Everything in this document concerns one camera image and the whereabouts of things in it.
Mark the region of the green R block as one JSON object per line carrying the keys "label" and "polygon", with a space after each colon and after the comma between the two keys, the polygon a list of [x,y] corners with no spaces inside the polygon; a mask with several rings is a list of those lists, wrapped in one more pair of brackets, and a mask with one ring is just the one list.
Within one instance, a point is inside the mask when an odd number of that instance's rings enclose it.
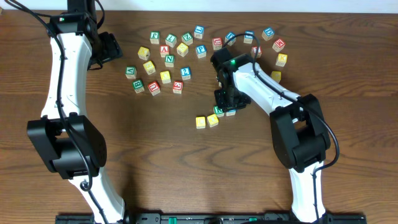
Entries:
{"label": "green R block", "polygon": [[214,107],[213,107],[213,111],[214,111],[214,114],[215,114],[218,118],[224,116],[223,110],[220,109],[218,106],[214,106]]}

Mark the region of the yellow C block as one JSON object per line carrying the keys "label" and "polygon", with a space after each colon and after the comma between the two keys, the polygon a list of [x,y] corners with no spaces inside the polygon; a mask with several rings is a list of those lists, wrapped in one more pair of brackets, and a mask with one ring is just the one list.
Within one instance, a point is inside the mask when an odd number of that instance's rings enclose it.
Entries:
{"label": "yellow C block", "polygon": [[206,118],[204,116],[199,116],[195,118],[197,129],[206,128]]}

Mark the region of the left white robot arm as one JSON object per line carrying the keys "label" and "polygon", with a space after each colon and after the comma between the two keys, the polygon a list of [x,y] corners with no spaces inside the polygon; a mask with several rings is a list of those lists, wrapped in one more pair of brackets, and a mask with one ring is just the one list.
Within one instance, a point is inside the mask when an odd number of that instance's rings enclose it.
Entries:
{"label": "left white robot arm", "polygon": [[68,1],[45,28],[52,48],[49,93],[40,119],[27,123],[27,135],[50,172],[83,195],[93,211],[89,223],[130,223],[123,198],[106,171],[106,141],[86,112],[86,74],[94,65],[122,56],[113,34],[99,33],[98,1]]}

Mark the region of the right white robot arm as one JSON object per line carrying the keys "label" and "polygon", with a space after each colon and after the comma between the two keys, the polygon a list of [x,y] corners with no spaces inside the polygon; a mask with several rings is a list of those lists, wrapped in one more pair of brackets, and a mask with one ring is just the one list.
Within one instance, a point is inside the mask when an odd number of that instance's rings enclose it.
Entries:
{"label": "right white robot arm", "polygon": [[317,175],[331,145],[318,99],[282,87],[248,54],[233,57],[223,48],[211,56],[210,62],[221,83],[215,91],[217,107],[227,113],[254,101],[266,112],[275,154],[289,170],[292,213],[300,222],[318,221],[326,211]]}

